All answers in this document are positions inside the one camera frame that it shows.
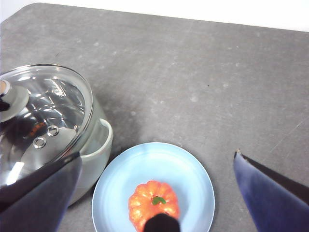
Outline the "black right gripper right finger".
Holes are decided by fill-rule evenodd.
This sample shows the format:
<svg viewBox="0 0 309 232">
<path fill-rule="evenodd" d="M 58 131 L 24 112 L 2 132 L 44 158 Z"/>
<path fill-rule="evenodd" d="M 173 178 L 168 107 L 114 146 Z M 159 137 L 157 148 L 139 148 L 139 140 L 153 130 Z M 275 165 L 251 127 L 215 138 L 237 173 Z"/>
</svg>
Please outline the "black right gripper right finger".
<svg viewBox="0 0 309 232">
<path fill-rule="evenodd" d="M 309 188 L 243 155 L 234 154 L 239 190 L 259 232 L 307 232 Z"/>
</svg>

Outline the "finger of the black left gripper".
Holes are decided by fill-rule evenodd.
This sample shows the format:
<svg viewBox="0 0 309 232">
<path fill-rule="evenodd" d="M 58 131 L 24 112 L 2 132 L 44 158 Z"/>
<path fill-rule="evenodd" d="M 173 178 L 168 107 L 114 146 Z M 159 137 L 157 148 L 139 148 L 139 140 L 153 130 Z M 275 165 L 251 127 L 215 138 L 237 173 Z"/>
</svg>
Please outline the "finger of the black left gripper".
<svg viewBox="0 0 309 232">
<path fill-rule="evenodd" d="M 5 101 L 3 101 L 2 97 L 0 97 L 0 111 L 1 112 L 7 111 L 9 108 L 10 108 L 10 104 L 5 102 Z"/>
</svg>

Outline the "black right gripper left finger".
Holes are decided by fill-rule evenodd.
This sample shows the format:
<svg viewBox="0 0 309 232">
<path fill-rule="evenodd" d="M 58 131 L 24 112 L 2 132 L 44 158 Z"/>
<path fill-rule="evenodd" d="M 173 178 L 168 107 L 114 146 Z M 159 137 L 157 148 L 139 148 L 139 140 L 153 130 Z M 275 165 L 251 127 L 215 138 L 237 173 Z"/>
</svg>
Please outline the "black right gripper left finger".
<svg viewBox="0 0 309 232">
<path fill-rule="evenodd" d="M 2 232 L 55 232 L 76 189 L 79 153 L 49 163 L 0 189 Z"/>
</svg>

